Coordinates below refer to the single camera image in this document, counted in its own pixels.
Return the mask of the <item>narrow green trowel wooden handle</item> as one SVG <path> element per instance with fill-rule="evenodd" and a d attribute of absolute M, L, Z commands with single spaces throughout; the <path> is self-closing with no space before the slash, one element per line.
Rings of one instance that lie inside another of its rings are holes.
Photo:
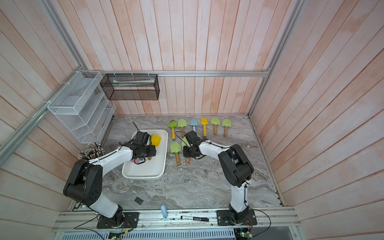
<path fill-rule="evenodd" d="M 188 141 L 186 137 L 182 139 L 182 147 L 183 147 L 183 155 L 186 159 L 186 165 L 190 165 L 190 158 L 188 157 L 189 154 L 189 146 L 188 146 Z"/>

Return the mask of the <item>light blue shovel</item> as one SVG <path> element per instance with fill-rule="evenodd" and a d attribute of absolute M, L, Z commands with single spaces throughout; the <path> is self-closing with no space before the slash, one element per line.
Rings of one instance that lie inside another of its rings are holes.
<path fill-rule="evenodd" d="M 193 131 L 196 132 L 196 127 L 199 125 L 199 121 L 197 119 L 192 119 L 190 121 L 190 127 L 193 128 Z"/>

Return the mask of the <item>olive green pointed shovel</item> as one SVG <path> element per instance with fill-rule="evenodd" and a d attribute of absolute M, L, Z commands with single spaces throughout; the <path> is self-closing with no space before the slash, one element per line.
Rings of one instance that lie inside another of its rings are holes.
<path fill-rule="evenodd" d="M 187 126 L 187 121 L 185 119 L 180 119 L 178 121 L 178 127 L 181 128 L 182 138 L 185 137 L 185 127 Z"/>

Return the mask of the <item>green shovel yellow handle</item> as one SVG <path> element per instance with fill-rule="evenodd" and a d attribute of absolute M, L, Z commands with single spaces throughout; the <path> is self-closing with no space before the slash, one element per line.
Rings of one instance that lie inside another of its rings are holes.
<path fill-rule="evenodd" d="M 171 128 L 172 130 L 172 140 L 175 141 L 176 140 L 176 133 L 175 133 L 175 127 L 178 126 L 178 122 L 176 122 L 175 120 L 171 120 L 168 124 L 169 128 Z"/>

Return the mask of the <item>light green shovel wooden handle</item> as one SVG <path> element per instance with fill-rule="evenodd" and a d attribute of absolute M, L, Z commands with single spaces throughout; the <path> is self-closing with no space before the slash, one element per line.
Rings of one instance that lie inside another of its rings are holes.
<path fill-rule="evenodd" d="M 221 124 L 220 119 L 217 117 L 213 117 L 211 119 L 211 124 L 214 126 L 214 131 L 213 131 L 214 135 L 217 135 L 218 134 L 218 126 Z"/>

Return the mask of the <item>green spade wooden handle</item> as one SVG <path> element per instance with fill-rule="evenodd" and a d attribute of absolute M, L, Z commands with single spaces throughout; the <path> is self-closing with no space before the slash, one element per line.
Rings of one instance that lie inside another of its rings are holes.
<path fill-rule="evenodd" d="M 224 119 L 222 122 L 222 126 L 225 127 L 224 137 L 226 137 L 228 135 L 229 128 L 232 127 L 232 121 L 230 119 Z"/>

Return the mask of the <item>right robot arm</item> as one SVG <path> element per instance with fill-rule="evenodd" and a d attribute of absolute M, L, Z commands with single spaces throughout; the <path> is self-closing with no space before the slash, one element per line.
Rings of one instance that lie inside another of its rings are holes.
<path fill-rule="evenodd" d="M 195 131 L 186 133 L 185 137 L 187 145 L 183 147 L 184 157 L 198 160 L 209 156 L 219 160 L 225 178 L 232 186 L 229 209 L 216 211 L 218 225 L 256 225 L 255 212 L 247 201 L 248 181 L 252 178 L 254 168 L 243 149 L 237 144 L 223 146 L 201 139 Z"/>

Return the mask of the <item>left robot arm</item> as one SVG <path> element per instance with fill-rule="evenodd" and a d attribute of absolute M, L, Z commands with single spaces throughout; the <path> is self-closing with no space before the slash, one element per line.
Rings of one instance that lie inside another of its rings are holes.
<path fill-rule="evenodd" d="M 103 176 L 125 162 L 146 160 L 155 155 L 156 146 L 152 144 L 151 135 L 137 131 L 130 141 L 100 158 L 78 160 L 64 186 L 63 194 L 98 213 L 112 228 L 120 228 L 125 221 L 123 208 L 103 194 Z"/>

